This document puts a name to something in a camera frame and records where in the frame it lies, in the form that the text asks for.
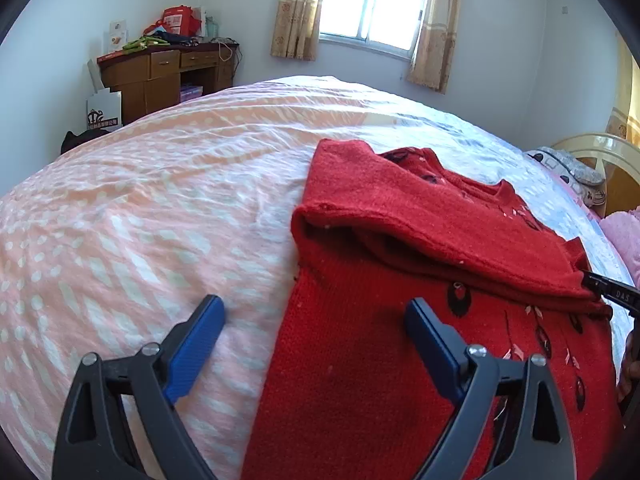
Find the red knitted sweater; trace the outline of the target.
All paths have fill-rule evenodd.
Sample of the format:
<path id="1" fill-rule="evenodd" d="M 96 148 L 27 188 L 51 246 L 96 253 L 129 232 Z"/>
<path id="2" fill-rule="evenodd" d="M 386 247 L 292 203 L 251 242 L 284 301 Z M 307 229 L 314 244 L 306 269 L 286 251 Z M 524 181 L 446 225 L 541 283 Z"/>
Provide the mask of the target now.
<path id="1" fill-rule="evenodd" d="M 427 148 L 324 140 L 292 215 L 299 271 L 245 479 L 477 479 L 517 437 L 596 473 L 623 431 L 611 308 L 508 182 Z"/>

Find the pink blanket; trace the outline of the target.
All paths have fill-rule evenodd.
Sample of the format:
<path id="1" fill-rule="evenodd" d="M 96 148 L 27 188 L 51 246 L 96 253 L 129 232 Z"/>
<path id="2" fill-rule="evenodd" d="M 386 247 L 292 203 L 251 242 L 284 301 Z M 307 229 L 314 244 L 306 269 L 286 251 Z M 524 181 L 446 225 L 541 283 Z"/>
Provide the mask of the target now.
<path id="1" fill-rule="evenodd" d="M 620 254 L 636 287 L 640 283 L 640 212 L 616 211 L 600 222 L 605 236 Z"/>

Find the grey patterned pillow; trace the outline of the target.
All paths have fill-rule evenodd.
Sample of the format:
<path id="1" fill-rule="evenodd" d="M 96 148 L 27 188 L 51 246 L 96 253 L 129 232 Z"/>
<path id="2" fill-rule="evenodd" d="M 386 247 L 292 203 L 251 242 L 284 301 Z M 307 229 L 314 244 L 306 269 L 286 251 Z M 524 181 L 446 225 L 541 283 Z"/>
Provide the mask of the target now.
<path id="1" fill-rule="evenodd" d="M 563 181 L 589 208 L 606 203 L 605 177 L 564 150 L 541 146 L 527 152 L 544 168 Z"/>

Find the cream wooden headboard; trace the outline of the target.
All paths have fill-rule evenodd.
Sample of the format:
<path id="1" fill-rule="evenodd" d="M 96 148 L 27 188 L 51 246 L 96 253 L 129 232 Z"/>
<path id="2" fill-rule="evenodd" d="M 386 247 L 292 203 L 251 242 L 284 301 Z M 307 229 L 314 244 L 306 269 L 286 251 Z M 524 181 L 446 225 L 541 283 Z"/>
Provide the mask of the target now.
<path id="1" fill-rule="evenodd" d="M 605 203 L 592 208 L 600 218 L 639 206 L 639 149 L 634 144 L 608 133 L 586 133 L 555 143 L 553 148 L 569 152 L 602 174 Z"/>

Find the pink patterned bed sheet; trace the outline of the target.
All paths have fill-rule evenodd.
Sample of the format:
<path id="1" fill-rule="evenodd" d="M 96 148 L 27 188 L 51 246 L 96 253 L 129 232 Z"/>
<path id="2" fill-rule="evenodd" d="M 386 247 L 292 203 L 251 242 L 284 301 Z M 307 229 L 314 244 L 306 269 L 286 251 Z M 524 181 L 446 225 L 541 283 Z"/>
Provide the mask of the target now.
<path id="1" fill-rule="evenodd" d="M 508 182 L 588 272 L 608 241 L 526 154 L 454 115 L 333 78 L 249 84 L 146 116 L 74 148 L 1 202 L 1 432 L 21 471 L 54 479 L 58 426 L 83 356 L 161 342 L 208 295 L 226 322 L 176 409 L 215 477 L 245 479 L 274 347 L 299 271 L 292 215 L 320 142 L 427 148 Z M 122 399 L 147 479 L 167 479 Z"/>

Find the right beige curtain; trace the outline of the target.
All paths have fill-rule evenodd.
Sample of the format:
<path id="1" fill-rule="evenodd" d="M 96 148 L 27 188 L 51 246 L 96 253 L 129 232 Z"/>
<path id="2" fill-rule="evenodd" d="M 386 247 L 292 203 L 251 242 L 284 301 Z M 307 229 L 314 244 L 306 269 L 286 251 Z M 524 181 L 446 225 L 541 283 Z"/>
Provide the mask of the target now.
<path id="1" fill-rule="evenodd" d="M 461 0 L 426 0 L 407 80 L 445 94 L 457 43 Z"/>

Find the beige curtain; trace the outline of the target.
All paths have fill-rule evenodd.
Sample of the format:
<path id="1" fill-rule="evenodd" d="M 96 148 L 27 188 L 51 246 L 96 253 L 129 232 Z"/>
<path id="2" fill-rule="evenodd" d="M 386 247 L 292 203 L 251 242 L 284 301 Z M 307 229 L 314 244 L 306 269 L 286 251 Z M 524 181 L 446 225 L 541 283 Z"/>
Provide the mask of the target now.
<path id="1" fill-rule="evenodd" d="M 407 80 L 445 94 L 457 43 L 461 0 L 426 0 Z"/>
<path id="2" fill-rule="evenodd" d="M 322 0 L 279 0 L 270 54 L 312 62 L 317 57 Z"/>

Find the black object beside bed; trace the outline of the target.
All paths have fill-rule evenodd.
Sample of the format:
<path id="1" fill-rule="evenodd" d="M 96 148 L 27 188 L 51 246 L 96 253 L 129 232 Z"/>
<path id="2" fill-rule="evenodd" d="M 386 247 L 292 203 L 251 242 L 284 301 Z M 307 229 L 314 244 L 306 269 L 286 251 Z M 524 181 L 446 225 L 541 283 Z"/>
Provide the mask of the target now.
<path id="1" fill-rule="evenodd" d="M 108 131 L 105 129 L 89 129 L 81 134 L 75 134 L 71 131 L 67 131 L 65 138 L 61 144 L 60 154 L 63 155 L 74 148 L 77 148 L 81 144 L 85 144 L 94 139 L 99 139 L 101 136 L 106 136 Z"/>

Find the white paper bag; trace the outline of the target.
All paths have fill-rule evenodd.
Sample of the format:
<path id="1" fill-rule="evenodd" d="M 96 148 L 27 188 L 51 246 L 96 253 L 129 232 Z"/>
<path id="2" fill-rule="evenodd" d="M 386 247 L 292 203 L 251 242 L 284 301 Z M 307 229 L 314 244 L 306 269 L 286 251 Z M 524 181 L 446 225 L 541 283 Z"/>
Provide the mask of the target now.
<path id="1" fill-rule="evenodd" d="M 104 88 L 86 103 L 88 130 L 114 131 L 122 126 L 122 92 Z"/>

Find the brown wooden desk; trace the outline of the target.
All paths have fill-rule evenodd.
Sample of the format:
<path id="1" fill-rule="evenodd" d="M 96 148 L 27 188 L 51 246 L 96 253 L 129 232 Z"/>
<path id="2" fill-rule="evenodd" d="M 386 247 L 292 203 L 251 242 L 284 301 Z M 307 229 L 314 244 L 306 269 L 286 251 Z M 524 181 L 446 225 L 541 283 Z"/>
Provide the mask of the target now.
<path id="1" fill-rule="evenodd" d="M 122 122 L 137 119 L 181 102 L 188 87 L 204 96 L 233 86 L 240 45 L 233 41 L 197 46 L 155 46 L 96 60 L 106 88 L 122 97 Z"/>

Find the white box on desk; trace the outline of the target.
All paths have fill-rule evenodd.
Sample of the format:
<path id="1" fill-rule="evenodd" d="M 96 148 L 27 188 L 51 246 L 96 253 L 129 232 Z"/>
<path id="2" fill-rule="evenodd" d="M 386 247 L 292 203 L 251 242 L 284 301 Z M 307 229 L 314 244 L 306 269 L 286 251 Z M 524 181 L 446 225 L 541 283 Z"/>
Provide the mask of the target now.
<path id="1" fill-rule="evenodd" d="M 122 47 L 128 42 L 127 22 L 125 20 L 111 21 L 103 39 L 105 53 L 122 50 Z"/>

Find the green item on desk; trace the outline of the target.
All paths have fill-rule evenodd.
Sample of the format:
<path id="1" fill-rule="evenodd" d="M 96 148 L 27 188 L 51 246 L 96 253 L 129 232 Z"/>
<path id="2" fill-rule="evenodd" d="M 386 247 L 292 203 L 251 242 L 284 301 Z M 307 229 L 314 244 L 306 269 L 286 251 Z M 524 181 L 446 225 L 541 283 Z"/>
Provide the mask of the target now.
<path id="1" fill-rule="evenodd" d="M 152 47 L 167 47 L 169 42 L 155 36 L 142 36 L 134 41 L 128 42 L 122 46 L 122 52 L 131 54 L 134 52 L 140 52 Z"/>

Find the left beige curtain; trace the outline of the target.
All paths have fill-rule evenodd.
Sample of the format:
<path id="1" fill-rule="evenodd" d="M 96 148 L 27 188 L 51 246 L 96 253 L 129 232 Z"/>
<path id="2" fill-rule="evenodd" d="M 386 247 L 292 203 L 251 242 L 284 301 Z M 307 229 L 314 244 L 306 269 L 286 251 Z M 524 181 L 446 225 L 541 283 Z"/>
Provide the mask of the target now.
<path id="1" fill-rule="evenodd" d="M 270 54 L 312 62 L 317 57 L 322 0 L 279 0 Z"/>

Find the red gift bag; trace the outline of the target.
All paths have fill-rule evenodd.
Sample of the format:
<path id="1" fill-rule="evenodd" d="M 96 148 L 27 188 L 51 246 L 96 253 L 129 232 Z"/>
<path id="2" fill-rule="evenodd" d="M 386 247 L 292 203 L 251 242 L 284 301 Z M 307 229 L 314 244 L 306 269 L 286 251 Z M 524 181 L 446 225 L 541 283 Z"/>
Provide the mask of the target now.
<path id="1" fill-rule="evenodd" d="M 199 8 L 192 6 L 172 6 L 163 10 L 162 16 L 149 25 L 143 35 L 151 35 L 154 30 L 166 30 L 171 34 L 195 37 L 200 34 L 202 28 L 202 17 Z"/>

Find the window with white frame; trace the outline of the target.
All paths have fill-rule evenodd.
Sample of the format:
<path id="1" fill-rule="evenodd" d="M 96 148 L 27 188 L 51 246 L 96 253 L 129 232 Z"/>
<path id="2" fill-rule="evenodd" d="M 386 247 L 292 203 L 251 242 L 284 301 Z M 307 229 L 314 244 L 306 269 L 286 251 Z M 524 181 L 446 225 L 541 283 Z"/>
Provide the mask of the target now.
<path id="1" fill-rule="evenodd" d="M 408 58 L 426 0 L 322 0 L 320 38 Z"/>

